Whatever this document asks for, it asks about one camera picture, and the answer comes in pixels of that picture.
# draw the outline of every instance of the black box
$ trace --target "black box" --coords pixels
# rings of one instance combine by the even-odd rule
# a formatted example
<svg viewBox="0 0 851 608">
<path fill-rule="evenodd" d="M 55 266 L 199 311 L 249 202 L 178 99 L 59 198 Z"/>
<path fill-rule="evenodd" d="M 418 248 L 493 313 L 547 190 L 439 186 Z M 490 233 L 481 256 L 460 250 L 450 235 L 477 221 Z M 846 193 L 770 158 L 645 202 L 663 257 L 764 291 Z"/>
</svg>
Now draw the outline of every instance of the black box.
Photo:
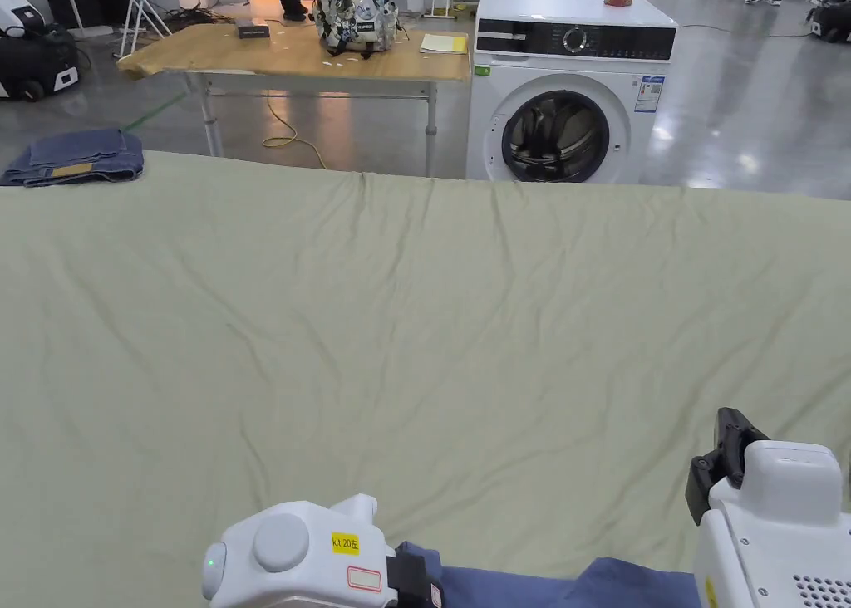
<svg viewBox="0 0 851 608">
<path fill-rule="evenodd" d="M 82 26 L 85 28 L 94 28 L 96 26 L 104 26 L 103 12 L 98 0 L 74 0 L 76 9 L 80 13 Z M 50 5 L 50 12 L 54 15 L 54 20 L 58 24 L 68 28 L 76 28 L 76 18 L 74 10 L 71 8 L 70 0 L 47 0 Z"/>
<path fill-rule="evenodd" d="M 269 39 L 269 24 L 262 18 L 238 18 L 237 35 L 240 39 Z"/>
</svg>

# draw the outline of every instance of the red label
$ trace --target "red label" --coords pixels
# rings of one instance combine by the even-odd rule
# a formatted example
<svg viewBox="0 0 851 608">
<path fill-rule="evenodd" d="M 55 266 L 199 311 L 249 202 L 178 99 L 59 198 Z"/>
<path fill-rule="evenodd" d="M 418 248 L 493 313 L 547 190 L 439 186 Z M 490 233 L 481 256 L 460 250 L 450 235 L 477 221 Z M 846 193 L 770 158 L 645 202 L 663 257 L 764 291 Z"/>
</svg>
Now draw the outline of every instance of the red label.
<svg viewBox="0 0 851 608">
<path fill-rule="evenodd" d="M 368 590 L 371 593 L 381 593 L 381 573 L 368 571 L 366 568 L 349 566 L 349 587 L 358 590 Z"/>
</svg>

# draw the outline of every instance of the green tape line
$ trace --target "green tape line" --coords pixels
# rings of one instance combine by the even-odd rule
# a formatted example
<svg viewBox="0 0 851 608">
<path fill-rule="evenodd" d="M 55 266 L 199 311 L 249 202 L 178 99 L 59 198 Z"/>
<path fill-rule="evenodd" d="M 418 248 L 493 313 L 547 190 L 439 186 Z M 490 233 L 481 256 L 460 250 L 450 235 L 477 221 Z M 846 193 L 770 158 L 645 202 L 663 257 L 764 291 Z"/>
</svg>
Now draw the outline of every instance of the green tape line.
<svg viewBox="0 0 851 608">
<path fill-rule="evenodd" d="M 125 132 L 130 132 L 131 130 L 135 129 L 136 127 L 138 127 L 142 123 L 145 123 L 146 121 L 152 119 L 154 116 L 160 114 L 161 112 L 168 110 L 171 106 L 173 106 L 175 103 L 182 101 L 185 97 L 186 97 L 186 92 L 185 91 L 180 92 L 179 95 L 169 99 L 163 105 L 161 105 L 159 107 L 155 107 L 150 112 L 147 112 L 146 114 L 144 114 L 144 115 L 140 116 L 139 118 L 137 118 L 136 120 L 134 120 L 132 123 L 129 123 L 128 125 L 121 127 L 122 130 L 125 131 Z"/>
</svg>

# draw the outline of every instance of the washing machine drum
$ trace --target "washing machine drum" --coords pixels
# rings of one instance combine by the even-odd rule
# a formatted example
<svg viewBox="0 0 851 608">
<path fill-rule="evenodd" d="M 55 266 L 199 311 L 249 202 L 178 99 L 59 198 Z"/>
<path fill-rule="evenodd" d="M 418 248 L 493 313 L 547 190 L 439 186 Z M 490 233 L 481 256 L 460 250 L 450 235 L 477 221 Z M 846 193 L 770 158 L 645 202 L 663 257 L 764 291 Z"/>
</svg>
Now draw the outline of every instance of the washing machine drum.
<svg viewBox="0 0 851 608">
<path fill-rule="evenodd" d="M 519 180 L 588 180 L 608 149 L 600 107 L 575 91 L 548 91 L 520 107 L 505 124 L 502 155 Z"/>
</svg>

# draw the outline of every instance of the yellow notebook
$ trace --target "yellow notebook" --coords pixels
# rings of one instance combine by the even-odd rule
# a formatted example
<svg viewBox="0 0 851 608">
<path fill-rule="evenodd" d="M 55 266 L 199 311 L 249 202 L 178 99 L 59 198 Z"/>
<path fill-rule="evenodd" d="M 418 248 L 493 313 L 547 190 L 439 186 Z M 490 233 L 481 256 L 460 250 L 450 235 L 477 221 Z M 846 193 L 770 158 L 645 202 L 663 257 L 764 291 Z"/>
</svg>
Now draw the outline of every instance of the yellow notebook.
<svg viewBox="0 0 851 608">
<path fill-rule="evenodd" d="M 466 54 L 467 37 L 425 35 L 420 45 L 420 51 L 435 52 L 438 54 Z"/>
</svg>

